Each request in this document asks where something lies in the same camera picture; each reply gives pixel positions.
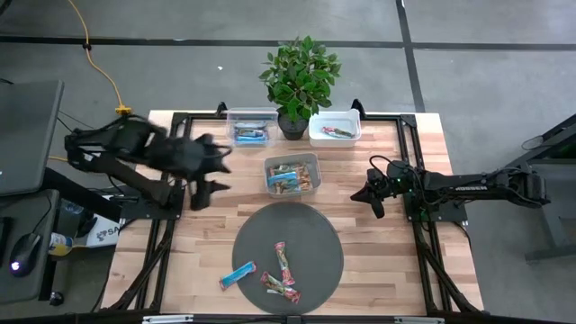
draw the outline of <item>potted plant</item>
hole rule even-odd
[[[268,53],[264,64],[270,68],[259,78],[268,88],[268,100],[280,106],[278,126],[287,140],[299,140],[319,106],[332,105],[330,86],[342,66],[338,56],[306,36],[281,46],[276,56]]]

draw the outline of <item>yellow cable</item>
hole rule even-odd
[[[72,7],[74,8],[74,11],[76,11],[78,18],[80,19],[80,22],[82,23],[82,27],[84,27],[84,35],[86,37],[86,44],[90,44],[90,35],[88,33],[88,27],[86,27],[86,22],[84,21],[82,14],[78,10],[78,8],[74,4],[74,2],[72,2],[72,0],[68,0],[68,2],[70,3],[70,5],[72,5]],[[122,98],[120,97],[120,91],[118,91],[118,86],[116,86],[116,83],[114,82],[114,80],[112,80],[112,78],[109,77],[106,74],[106,72],[104,72],[101,68],[99,68],[96,64],[94,64],[94,62],[92,61],[92,55],[90,54],[90,49],[85,49],[85,51],[86,51],[86,57],[88,58],[88,62],[90,62],[90,65],[92,66],[92,68],[94,68],[96,71],[102,73],[102,75],[105,76],[108,79],[108,81],[110,81],[112,86],[114,87],[114,92],[116,92],[116,97],[118,98],[118,108],[116,108],[116,113],[118,113],[118,114],[131,113],[132,109],[130,107],[126,107],[124,105],[124,103],[122,103]]]
[[[65,157],[53,157],[53,156],[49,156],[48,159],[53,159],[53,160],[57,160],[57,161],[61,161],[61,162],[68,162],[68,159]]]

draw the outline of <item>plant pot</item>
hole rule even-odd
[[[281,113],[278,116],[278,126],[287,140],[299,140],[308,128],[308,121],[298,116],[297,121],[291,121],[290,116]]]

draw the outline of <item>computer monitor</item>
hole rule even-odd
[[[61,81],[0,85],[0,196],[40,189],[63,90]]]

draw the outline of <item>gray round tray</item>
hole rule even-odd
[[[282,280],[274,249],[282,241],[296,281],[292,288],[301,293],[297,304],[266,292],[268,288],[260,283],[264,271]],[[256,262],[257,270],[238,281],[238,286],[249,301],[273,314],[303,314],[318,308],[338,287],[344,268],[342,246],[332,224],[299,202],[267,205],[247,220],[234,242],[232,266],[238,269],[248,261]]]

